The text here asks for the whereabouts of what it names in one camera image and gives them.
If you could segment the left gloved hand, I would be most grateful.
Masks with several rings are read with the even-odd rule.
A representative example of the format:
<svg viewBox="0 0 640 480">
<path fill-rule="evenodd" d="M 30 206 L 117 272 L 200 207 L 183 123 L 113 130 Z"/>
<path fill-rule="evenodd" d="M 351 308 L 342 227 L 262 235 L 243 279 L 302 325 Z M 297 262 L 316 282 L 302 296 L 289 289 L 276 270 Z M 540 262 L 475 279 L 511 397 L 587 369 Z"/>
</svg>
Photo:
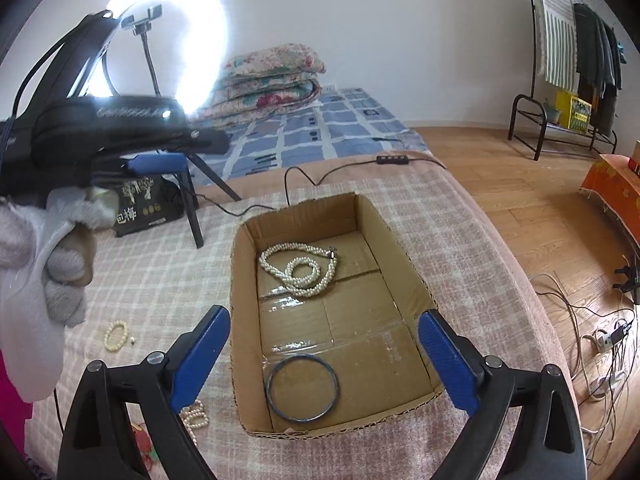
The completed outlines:
<svg viewBox="0 0 640 480">
<path fill-rule="evenodd" d="M 64 332 L 85 321 L 93 233 L 111 229 L 118 196 L 57 188 L 46 206 L 1 200 L 1 354 L 26 403 L 52 393 L 63 370 Z"/>
</svg>

